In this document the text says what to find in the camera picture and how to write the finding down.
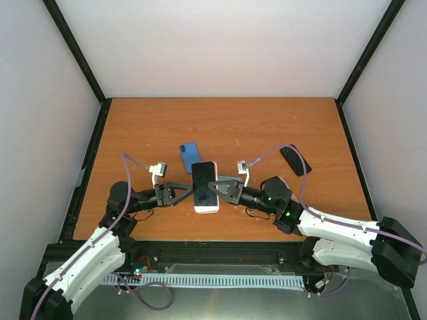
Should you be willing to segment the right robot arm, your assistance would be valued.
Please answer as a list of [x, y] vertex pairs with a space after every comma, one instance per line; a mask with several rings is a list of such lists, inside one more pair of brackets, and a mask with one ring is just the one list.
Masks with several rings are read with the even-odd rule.
[[259, 189], [233, 179], [212, 181], [208, 187], [227, 203], [273, 216], [282, 233], [306, 237], [310, 245], [302, 261], [307, 264], [369, 270], [401, 288], [415, 284], [423, 248], [396, 219], [353, 220], [306, 207], [280, 177], [263, 181]]

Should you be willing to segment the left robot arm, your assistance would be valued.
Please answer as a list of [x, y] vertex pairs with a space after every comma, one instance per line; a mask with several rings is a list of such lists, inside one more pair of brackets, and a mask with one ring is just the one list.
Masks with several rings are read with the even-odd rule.
[[19, 318], [72, 319], [108, 275], [137, 264], [139, 252], [130, 236], [137, 224], [133, 213], [175, 206], [192, 191], [190, 185], [170, 181], [140, 192], [126, 181], [115, 183], [105, 215], [89, 239], [52, 273], [26, 284]]

